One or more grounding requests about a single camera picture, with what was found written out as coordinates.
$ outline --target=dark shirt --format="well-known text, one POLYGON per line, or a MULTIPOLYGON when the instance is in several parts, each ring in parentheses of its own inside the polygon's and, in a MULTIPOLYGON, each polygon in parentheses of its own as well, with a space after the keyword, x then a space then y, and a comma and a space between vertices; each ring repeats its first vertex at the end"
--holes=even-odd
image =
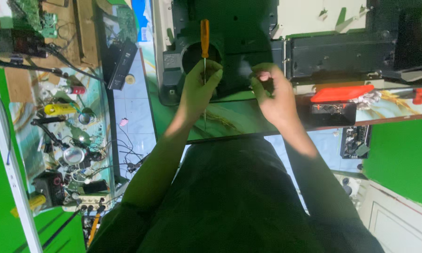
POLYGON ((383 250, 360 219, 307 215, 272 145, 254 138, 192 145, 160 206, 114 208, 89 252, 383 250))

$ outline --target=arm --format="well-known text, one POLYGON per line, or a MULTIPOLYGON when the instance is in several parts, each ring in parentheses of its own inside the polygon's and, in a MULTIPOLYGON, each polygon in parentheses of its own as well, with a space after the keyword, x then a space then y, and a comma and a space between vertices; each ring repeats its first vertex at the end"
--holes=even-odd
POLYGON ((222 68, 220 64, 208 60, 207 76, 210 78, 205 85, 202 80, 202 60, 186 76, 180 106, 174 119, 130 181, 122 202, 150 208, 163 200, 178 169, 189 131, 207 107, 222 78, 222 68))
POLYGON ((282 135, 294 176, 309 214, 317 221, 359 219, 349 197, 320 156, 298 118, 291 83, 273 63, 262 63, 252 70, 252 89, 265 118, 282 135), (273 97, 266 95, 261 82, 272 81, 273 97))

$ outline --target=screwdriver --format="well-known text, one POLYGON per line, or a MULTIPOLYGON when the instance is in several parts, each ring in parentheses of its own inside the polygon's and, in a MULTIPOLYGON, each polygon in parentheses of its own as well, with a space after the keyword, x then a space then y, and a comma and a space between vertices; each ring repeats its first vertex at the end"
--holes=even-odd
MULTIPOLYGON (((204 64, 203 82, 207 83, 207 58, 208 48, 210 46, 210 22, 208 19, 200 21, 200 42, 202 43, 202 57, 204 64)), ((207 109, 203 111, 203 119, 205 120, 205 131, 207 130, 207 109)))

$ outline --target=spray can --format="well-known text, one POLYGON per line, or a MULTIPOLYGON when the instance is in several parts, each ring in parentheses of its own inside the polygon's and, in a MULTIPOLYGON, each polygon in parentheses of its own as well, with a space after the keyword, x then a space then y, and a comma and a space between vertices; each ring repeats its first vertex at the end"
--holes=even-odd
POLYGON ((45 114, 49 116, 75 113, 76 109, 70 104, 48 104, 44 107, 45 114))
POLYGON ((86 88, 83 86, 63 86, 61 87, 62 91, 66 92, 67 94, 84 94, 86 92, 86 88))

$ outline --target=mounting hole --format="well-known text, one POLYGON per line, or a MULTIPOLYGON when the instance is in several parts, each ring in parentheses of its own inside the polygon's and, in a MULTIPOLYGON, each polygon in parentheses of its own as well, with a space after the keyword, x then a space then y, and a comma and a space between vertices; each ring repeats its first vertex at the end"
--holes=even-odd
MULTIPOLYGON (((210 47, 208 48, 208 55, 209 57, 207 59, 220 63, 220 53, 213 44, 210 44, 210 47)), ((183 57, 181 58, 181 64, 183 65, 184 72, 186 74, 189 73, 197 62, 202 59, 202 44, 200 42, 187 47, 183 53, 183 57)))

